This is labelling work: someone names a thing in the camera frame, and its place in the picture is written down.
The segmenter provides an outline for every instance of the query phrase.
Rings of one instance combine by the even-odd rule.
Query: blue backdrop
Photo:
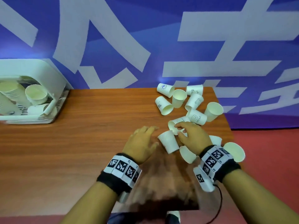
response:
[[[0,0],[0,58],[75,89],[213,86],[231,128],[299,126],[299,0]]]

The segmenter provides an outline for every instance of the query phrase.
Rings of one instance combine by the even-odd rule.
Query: finger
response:
[[[186,143],[188,143],[188,138],[182,132],[178,132],[178,138],[181,140],[181,142],[184,145],[186,145]]]
[[[140,133],[144,133],[144,132],[146,132],[147,131],[147,129],[148,129],[149,127],[147,127],[147,126],[143,126],[143,127],[141,127],[141,129],[140,129]]]
[[[159,142],[155,142],[151,145],[151,147],[150,147],[151,153],[153,153],[156,150],[158,145],[159,145]]]
[[[176,128],[182,128],[182,129],[185,128],[186,131],[188,131],[188,129],[192,126],[194,126],[194,125],[191,122],[179,122],[174,125],[174,127],[176,127]]]
[[[148,130],[146,131],[146,134],[148,135],[152,135],[152,133],[156,130],[158,130],[159,127],[156,127],[156,126],[151,126],[150,128],[148,128]]]
[[[137,134],[140,131],[140,129],[137,129],[136,131],[134,131],[133,134]]]

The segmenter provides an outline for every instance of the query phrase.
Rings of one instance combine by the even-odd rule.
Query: left hand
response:
[[[159,144],[158,142],[151,142],[152,133],[158,129],[159,127],[155,126],[144,126],[137,129],[129,137],[122,152],[131,156],[138,165],[144,163],[153,154]]]

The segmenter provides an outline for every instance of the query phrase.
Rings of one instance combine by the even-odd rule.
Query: right hand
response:
[[[174,127],[178,130],[185,129],[184,132],[188,134],[188,137],[182,132],[178,133],[178,137],[191,152],[198,156],[206,147],[212,145],[209,135],[199,125],[191,122],[179,122]]]

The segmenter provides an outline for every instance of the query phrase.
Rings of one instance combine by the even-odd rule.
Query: wristband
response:
[[[202,159],[200,168],[211,179],[212,182],[218,180],[222,182],[223,178],[241,166],[234,161],[233,156],[221,146],[208,146],[200,154]]]
[[[135,186],[141,169],[127,154],[116,154],[107,167],[97,178],[97,181],[106,184],[114,192],[120,195],[122,192],[130,192]]]

